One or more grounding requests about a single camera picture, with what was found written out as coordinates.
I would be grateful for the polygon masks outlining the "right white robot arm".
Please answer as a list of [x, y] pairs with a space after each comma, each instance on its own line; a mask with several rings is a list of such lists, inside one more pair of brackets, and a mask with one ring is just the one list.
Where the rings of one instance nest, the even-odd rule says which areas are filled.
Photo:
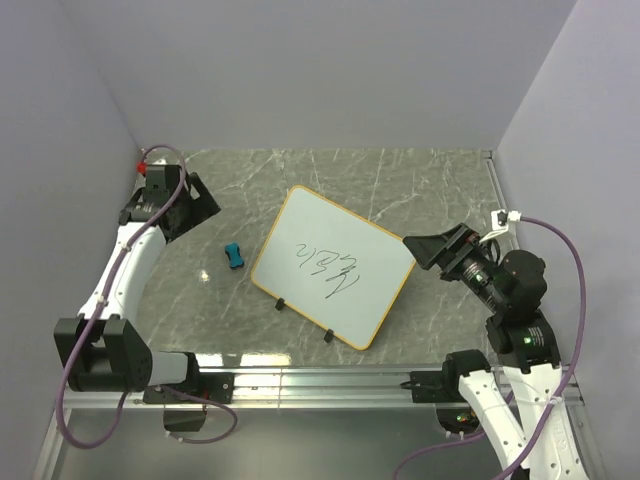
[[522, 249], [499, 253], [496, 238], [507, 223], [482, 236], [466, 224], [437, 235], [407, 236], [403, 243], [424, 270], [438, 267], [443, 281], [463, 283], [491, 314], [485, 328], [511, 392], [501, 393], [478, 350], [452, 352], [442, 364], [444, 393], [466, 402], [480, 432], [459, 445], [485, 438], [501, 479], [585, 479], [588, 476], [564, 399], [580, 347], [561, 360], [555, 333], [541, 309], [546, 264]]

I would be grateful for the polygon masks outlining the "white board with yellow frame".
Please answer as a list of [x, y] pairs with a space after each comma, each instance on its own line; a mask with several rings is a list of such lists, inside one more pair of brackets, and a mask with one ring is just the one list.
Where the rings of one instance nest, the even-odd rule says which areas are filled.
[[415, 264], [399, 236], [296, 185], [256, 258], [251, 281], [363, 351]]

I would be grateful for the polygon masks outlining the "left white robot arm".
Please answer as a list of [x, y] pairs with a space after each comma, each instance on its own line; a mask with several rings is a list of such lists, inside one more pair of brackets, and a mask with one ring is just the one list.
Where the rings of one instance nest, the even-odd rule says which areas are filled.
[[220, 211], [196, 173], [141, 161], [139, 187], [119, 213], [116, 244], [103, 274], [73, 318], [62, 318], [54, 340], [64, 366], [62, 385], [84, 392], [139, 392], [167, 384], [180, 402], [196, 399], [203, 379], [195, 356], [152, 351], [136, 329], [139, 303], [165, 247]]

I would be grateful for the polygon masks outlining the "blue whiteboard eraser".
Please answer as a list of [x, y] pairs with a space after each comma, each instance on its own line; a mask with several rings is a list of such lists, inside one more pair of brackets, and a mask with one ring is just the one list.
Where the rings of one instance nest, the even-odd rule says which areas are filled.
[[245, 265], [244, 258], [238, 243], [229, 243], [224, 247], [225, 255], [229, 262], [229, 268], [232, 270], [243, 268]]

